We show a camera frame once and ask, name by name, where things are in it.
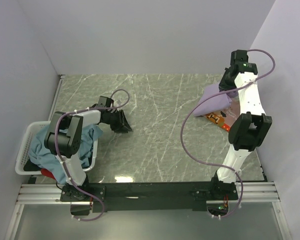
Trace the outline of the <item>purple t shirt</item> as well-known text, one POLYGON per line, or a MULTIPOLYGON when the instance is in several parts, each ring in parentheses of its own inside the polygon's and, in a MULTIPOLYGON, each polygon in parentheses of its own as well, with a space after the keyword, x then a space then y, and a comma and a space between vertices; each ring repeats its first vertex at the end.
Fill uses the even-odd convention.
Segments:
POLYGON ((203 96, 198 102, 199 107, 193 111, 195 117, 200 117, 212 112, 228 108, 232 100, 238 96, 238 92, 231 92, 212 97, 202 103, 205 99, 220 92, 219 83, 214 83, 204 89, 203 96))

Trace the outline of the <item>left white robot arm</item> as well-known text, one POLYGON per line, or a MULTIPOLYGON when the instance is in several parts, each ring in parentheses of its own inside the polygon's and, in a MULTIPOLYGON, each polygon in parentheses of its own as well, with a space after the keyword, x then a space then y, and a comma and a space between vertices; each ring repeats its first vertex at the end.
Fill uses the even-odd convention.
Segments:
POLYGON ((68 184, 82 186, 87 181, 79 159, 83 128, 100 123, 109 125, 115 133, 132 131, 123 110, 113 107, 87 108, 68 113, 57 111, 53 114, 44 146, 58 159, 68 184))

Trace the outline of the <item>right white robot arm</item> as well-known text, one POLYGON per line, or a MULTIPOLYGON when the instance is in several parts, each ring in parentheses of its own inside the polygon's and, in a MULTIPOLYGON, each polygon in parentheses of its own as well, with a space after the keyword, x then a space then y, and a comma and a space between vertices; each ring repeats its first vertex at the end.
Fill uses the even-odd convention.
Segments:
POLYGON ((237 89, 240 115, 228 133, 230 147, 215 178, 217 188, 231 192, 246 158, 259 147, 267 135, 272 117, 267 116, 260 100, 258 70, 254 63, 239 63, 226 69, 220 91, 237 89))

